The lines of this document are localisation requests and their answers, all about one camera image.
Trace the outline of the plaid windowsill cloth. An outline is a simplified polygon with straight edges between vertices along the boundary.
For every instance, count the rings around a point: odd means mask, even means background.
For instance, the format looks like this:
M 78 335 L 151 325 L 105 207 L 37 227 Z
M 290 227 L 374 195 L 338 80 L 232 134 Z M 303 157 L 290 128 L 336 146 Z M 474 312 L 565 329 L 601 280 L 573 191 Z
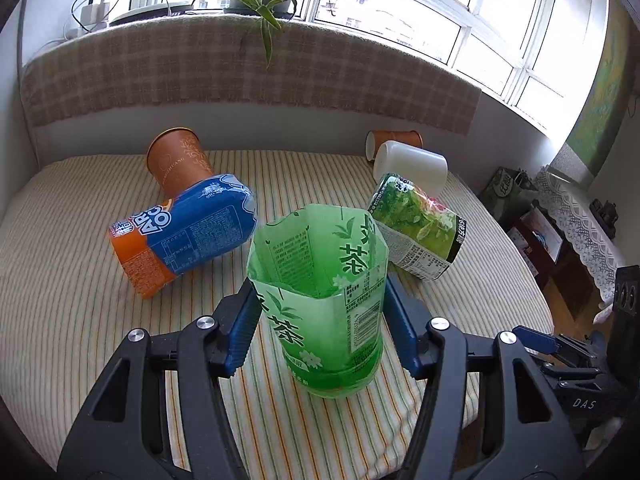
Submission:
M 267 53 L 250 16 L 186 15 L 74 39 L 35 58 L 22 97 L 35 127 L 106 110 L 253 103 L 342 110 L 468 134 L 480 88 L 416 55 L 302 23 Z

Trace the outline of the orange paper cup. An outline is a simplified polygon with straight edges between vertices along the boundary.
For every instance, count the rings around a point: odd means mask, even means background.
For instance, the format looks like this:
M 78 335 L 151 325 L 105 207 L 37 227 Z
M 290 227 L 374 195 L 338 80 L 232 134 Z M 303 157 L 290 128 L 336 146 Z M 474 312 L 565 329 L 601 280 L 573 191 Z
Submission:
M 380 147 L 388 141 L 408 144 L 415 148 L 423 148 L 422 136 L 416 130 L 370 130 L 364 141 L 364 157 L 367 161 L 373 162 Z
M 145 163 L 167 198 L 214 175 L 198 136 L 186 127 L 160 133 L 150 144 Z

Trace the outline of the orange paper cup far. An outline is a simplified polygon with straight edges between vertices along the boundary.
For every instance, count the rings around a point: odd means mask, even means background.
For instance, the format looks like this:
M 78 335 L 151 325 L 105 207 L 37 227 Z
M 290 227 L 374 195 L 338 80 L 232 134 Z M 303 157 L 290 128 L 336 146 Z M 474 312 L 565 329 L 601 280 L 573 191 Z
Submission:
M 422 136 L 416 130 L 370 130 L 364 141 L 364 157 L 367 161 L 373 162 L 380 147 L 388 141 L 408 144 L 415 148 L 423 148 Z

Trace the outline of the green cut bottle cup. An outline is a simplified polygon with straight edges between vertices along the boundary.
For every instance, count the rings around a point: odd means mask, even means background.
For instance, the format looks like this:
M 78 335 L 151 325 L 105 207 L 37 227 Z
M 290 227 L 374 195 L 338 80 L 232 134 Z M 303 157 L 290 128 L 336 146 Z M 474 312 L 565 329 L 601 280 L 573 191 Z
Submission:
M 255 231 L 247 277 L 286 366 L 316 396 L 349 396 L 378 369 L 387 265 L 360 208 L 309 204 Z

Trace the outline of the dark flat tray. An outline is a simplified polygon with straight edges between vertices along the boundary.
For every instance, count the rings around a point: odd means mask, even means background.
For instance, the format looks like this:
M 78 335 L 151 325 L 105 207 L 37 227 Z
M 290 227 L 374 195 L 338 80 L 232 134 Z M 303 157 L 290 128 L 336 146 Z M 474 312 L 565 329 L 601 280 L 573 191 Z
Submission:
M 173 18 L 174 16 L 186 14 L 186 12 L 192 10 L 193 6 L 190 3 L 171 3 L 169 6 L 166 6 L 166 4 L 153 4 L 152 6 L 144 6 L 143 8 L 130 10 L 119 15 L 110 21 L 110 26 L 115 27 L 152 20 L 153 18 Z

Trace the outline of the white charger plugs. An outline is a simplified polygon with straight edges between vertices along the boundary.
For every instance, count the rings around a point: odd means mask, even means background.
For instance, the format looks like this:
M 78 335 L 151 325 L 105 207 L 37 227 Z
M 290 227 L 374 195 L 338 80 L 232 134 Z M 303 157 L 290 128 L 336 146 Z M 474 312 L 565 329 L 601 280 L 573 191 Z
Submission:
M 79 10 L 72 11 L 72 22 L 74 27 L 66 33 L 67 39 L 75 39 L 98 32 L 108 26 L 108 12 L 111 11 L 111 3 L 103 1 L 99 3 L 89 3 Z

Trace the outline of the green white carton cup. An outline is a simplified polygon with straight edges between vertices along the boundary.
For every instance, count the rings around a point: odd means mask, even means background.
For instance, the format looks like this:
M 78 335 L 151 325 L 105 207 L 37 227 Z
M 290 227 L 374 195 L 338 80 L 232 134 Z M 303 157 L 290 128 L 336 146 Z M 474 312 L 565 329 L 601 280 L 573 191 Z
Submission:
M 369 212 L 390 261 L 421 280 L 440 278 L 465 241 L 466 220 L 399 174 L 383 177 Z

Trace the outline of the orange paper cup near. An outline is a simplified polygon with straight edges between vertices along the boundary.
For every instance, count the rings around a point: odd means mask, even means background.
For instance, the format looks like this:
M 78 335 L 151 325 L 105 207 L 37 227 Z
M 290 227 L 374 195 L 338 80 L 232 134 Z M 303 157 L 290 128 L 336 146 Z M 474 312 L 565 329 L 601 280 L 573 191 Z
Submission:
M 160 133 L 150 144 L 145 163 L 167 198 L 214 175 L 198 136 L 186 127 Z

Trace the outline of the white lace side table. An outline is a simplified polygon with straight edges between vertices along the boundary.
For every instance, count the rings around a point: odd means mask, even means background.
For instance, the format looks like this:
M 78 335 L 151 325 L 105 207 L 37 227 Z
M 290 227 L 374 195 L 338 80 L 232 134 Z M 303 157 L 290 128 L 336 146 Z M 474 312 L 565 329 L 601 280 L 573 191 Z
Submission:
M 608 308 L 614 299 L 615 274 L 625 259 L 605 234 L 589 209 L 589 200 L 577 185 L 541 168 L 534 177 L 537 200 L 548 212 L 574 249 L 582 265 L 600 292 L 600 308 Z

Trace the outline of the blue orange cut bottle cup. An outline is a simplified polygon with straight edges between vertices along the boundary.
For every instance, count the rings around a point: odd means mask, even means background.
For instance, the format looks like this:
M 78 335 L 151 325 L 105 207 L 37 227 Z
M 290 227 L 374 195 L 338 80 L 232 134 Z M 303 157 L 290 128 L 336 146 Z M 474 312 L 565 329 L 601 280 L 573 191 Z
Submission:
M 181 274 L 243 245 L 256 226 L 250 188 L 233 174 L 218 174 L 112 223 L 108 237 L 134 291 L 150 298 Z

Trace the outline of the green paper bag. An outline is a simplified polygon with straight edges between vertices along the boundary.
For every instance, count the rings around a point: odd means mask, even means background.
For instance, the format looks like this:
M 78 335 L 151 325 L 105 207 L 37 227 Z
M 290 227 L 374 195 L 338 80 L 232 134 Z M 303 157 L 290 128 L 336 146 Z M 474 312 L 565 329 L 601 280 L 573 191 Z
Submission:
M 480 201 L 501 224 L 521 218 L 538 190 L 524 170 L 499 167 L 480 195 Z

